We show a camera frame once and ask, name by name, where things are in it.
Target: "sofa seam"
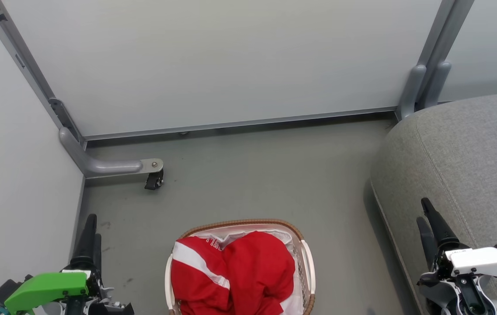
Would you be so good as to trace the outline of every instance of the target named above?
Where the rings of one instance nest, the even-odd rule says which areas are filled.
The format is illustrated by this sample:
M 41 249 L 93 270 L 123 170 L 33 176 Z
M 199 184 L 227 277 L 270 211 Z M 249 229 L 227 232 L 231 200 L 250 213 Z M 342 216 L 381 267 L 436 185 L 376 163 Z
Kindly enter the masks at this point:
M 429 152 L 428 152 L 428 150 L 427 150 L 427 148 L 425 146 L 425 143 L 424 143 L 424 141 L 423 141 L 423 139 L 421 137 L 421 134 L 419 132 L 419 129 L 417 127 L 417 119 L 415 119 L 415 121 L 414 121 L 414 127 L 415 127 L 414 129 L 416 131 L 417 137 L 419 138 L 419 142 L 421 144 L 421 147 L 424 150 L 424 154 L 428 157 L 429 162 L 430 162 L 429 163 L 430 166 L 434 169 L 435 173 L 439 177 L 439 180 L 440 180 L 440 183 L 442 184 L 442 187 L 444 187 L 444 190 L 445 190 L 445 193 L 446 193 L 446 199 L 450 202 L 450 204 L 452 206 L 452 211 L 454 212 L 454 214 L 456 215 L 456 217 L 458 217 L 460 219 L 462 225 L 464 225 L 464 227 L 466 227 L 466 231 L 467 231 L 468 235 L 470 236 L 470 238 L 472 239 L 472 241 L 474 243 L 474 246 L 476 248 L 478 248 L 479 247 L 478 246 L 478 242 L 476 241 L 476 238 L 472 234 L 472 230 L 470 229 L 470 225 L 466 221 L 466 218 L 464 217 L 464 215 L 462 213 L 462 210 L 460 210 L 460 206 L 458 205 L 458 202 L 456 202 L 456 198 L 454 197 L 454 195 L 452 194 L 452 192 L 448 188 L 448 185 L 446 184 L 446 181 L 445 181 L 444 177 L 442 176 L 442 173 L 440 172 L 440 170 L 435 165 L 431 154 L 429 154 Z M 497 292 L 497 285 L 494 282 L 490 283 L 490 285 L 492 285 L 492 287 L 494 287 L 494 289 L 496 289 L 496 292 Z

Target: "metal frame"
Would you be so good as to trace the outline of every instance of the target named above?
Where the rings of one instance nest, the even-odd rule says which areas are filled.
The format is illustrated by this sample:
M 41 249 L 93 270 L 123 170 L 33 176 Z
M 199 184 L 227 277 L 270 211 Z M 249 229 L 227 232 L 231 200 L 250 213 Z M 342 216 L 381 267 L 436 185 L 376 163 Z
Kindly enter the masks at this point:
M 73 252 L 75 249 L 75 243 L 77 242 L 77 237 L 78 237 L 77 229 L 78 229 L 78 225 L 79 225 L 79 214 L 81 213 L 81 205 L 83 203 L 83 192 L 85 191 L 85 181 L 86 181 L 86 178 L 85 178 L 85 176 L 83 176 L 81 178 L 81 188 L 79 190 L 79 199 L 77 202 L 77 212 L 75 213 L 75 221 L 74 221 L 74 225 L 73 225 L 72 243 L 70 244 L 70 251 L 68 253 L 68 265 L 70 263 L 70 260 L 72 259 Z
M 248 120 L 244 122 L 206 124 L 206 125 L 192 126 L 192 127 L 178 127 L 178 128 L 120 132 L 120 133 L 95 134 L 92 136 L 83 136 L 83 138 L 87 141 L 95 141 L 95 140 L 128 138 L 128 137 L 138 137 L 138 136 L 152 136 L 155 134 L 165 134 L 165 133 L 184 133 L 190 131 L 231 128 L 231 127 L 245 127 L 245 126 L 254 126 L 261 124 L 284 123 L 284 122 L 297 122 L 302 120 L 334 118 L 334 117 L 343 117 L 343 116 L 351 116 L 359 114 L 384 113 L 384 112 L 392 112 L 394 110 L 396 110 L 396 106 L 388 106 L 388 107 L 380 107 L 372 109 L 347 110 L 345 112 L 326 113 L 326 114 L 312 114 L 312 115 L 292 116 L 284 118 Z
M 23 72 L 25 78 L 43 103 L 45 109 L 54 120 L 56 126 L 58 126 L 58 128 L 68 128 L 75 139 L 83 146 L 85 142 L 92 140 L 251 126 L 255 124 L 387 112 L 394 109 L 396 110 L 396 117 L 398 120 L 402 120 L 406 118 L 406 116 L 412 114 L 416 109 L 423 109 L 438 103 L 438 96 L 442 91 L 446 77 L 452 67 L 450 62 L 445 61 L 446 56 L 448 55 L 473 2 L 474 0 L 442 0 L 427 36 L 427 40 L 425 41 L 424 48 L 416 66 L 410 71 L 396 109 L 390 106 L 367 110 L 352 110 L 347 112 L 293 116 L 277 119 L 260 119 L 248 122 L 209 124 L 184 128 L 99 134 L 85 137 L 79 133 L 79 130 L 73 122 L 68 110 L 65 108 L 64 103 L 55 97 L 45 76 L 38 67 L 36 60 L 26 46 L 21 34 L 19 34 L 11 16 L 9 16 L 2 0 L 0 0 L 0 39 L 7 50 L 12 54 L 13 60 L 19 65 L 20 70 Z
M 11 16 L 7 12 L 4 4 L 0 0 L 0 40 L 7 48 L 8 52 L 12 55 L 16 64 L 19 66 L 23 75 L 33 87 L 35 94 L 41 99 L 42 105 L 49 112 L 51 118 L 58 128 L 68 127 L 72 130 L 73 136 L 79 141 L 80 144 L 84 143 L 84 139 L 79 133 L 78 128 L 75 126 L 70 114 L 63 107 L 60 100 L 51 101 L 55 99 L 54 92 L 48 84 L 42 71 L 38 67 L 36 60 L 33 58 L 31 51 L 25 44 L 23 37 L 19 33 L 17 26 L 13 22 Z
M 412 68 L 404 86 L 396 109 L 398 120 L 413 114 L 416 109 L 438 104 L 452 68 L 446 56 L 473 3 L 474 0 L 442 0 L 417 65 Z
M 472 4 L 474 4 L 474 0 L 454 1 L 426 64 L 427 72 L 417 99 L 418 109 L 424 109 L 438 103 L 438 96 L 452 67 L 450 62 L 446 61 L 446 56 L 448 56 L 460 28 L 462 28 L 462 24 L 466 20 Z
M 54 95 L 1 0 L 0 40 L 60 130 L 60 142 L 86 179 L 162 171 L 163 161 L 160 159 L 101 161 L 85 152 L 87 140 L 82 137 L 64 102 Z
M 163 169 L 161 159 L 102 161 L 90 157 L 66 127 L 60 128 L 60 142 L 87 179 L 159 173 Z

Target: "gray sofa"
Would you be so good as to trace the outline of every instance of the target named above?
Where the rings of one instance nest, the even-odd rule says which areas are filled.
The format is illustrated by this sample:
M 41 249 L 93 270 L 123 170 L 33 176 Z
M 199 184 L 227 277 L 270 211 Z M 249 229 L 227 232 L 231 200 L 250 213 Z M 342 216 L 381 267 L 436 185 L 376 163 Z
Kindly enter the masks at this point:
M 372 187 L 422 313 L 415 283 L 427 272 L 416 218 L 428 197 L 461 242 L 497 245 L 497 95 L 450 102 L 405 118 L 374 161 Z M 497 279 L 486 293 L 497 300 Z

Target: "basket handle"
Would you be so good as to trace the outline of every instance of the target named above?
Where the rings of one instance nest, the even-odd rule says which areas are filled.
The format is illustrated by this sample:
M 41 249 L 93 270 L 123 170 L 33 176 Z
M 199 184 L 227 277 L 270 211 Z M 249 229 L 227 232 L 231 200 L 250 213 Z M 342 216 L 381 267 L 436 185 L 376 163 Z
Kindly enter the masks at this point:
M 167 266 L 165 267 L 165 299 L 167 300 L 167 307 L 169 309 L 174 309 L 173 286 L 170 283 L 170 265 L 172 261 L 173 255 L 170 254 L 169 259 L 167 259 Z
M 314 294 L 316 289 L 316 274 L 314 272 L 314 260 L 313 255 L 310 253 L 310 248 L 304 239 L 301 240 L 302 247 L 305 249 L 302 262 L 305 264 L 306 275 L 308 277 L 307 281 L 309 283 L 309 290 L 311 294 Z

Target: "white fabric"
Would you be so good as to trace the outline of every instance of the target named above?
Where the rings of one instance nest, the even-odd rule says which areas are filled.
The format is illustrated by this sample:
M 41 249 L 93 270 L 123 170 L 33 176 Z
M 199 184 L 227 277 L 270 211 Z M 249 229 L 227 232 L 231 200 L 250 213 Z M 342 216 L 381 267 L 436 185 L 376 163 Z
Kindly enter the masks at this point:
M 207 275 L 209 279 L 214 281 L 215 284 L 220 285 L 221 287 L 224 287 L 226 289 L 231 288 L 229 280 L 227 278 L 216 275 L 209 270 L 206 261 L 200 256 L 200 254 L 198 254 L 190 247 L 182 243 L 178 243 L 177 241 L 174 242 L 173 259 L 201 271 L 202 273 Z
M 222 249 L 224 249 L 234 240 L 244 237 L 245 235 L 248 235 L 249 233 L 252 233 L 254 231 L 238 231 L 227 234 L 224 237 L 219 235 L 214 235 L 212 233 L 196 233 L 196 237 L 204 239 L 208 238 L 215 239 L 219 242 L 219 245 L 221 245 Z M 265 231 L 259 229 L 257 231 L 266 232 L 277 237 L 280 241 L 282 241 L 285 244 L 285 247 L 287 247 L 289 253 L 293 257 L 293 263 L 295 264 L 295 272 L 293 273 L 293 292 L 291 293 L 290 297 L 282 301 L 280 305 L 284 310 L 282 315 L 302 315 L 304 312 L 304 307 L 302 304 L 302 287 L 301 287 L 301 279 L 299 277 L 299 266 L 297 264 L 297 257 L 294 250 L 295 247 L 293 244 L 293 237 L 289 233 L 286 233 L 285 231 L 279 231 L 276 229 L 269 229 Z

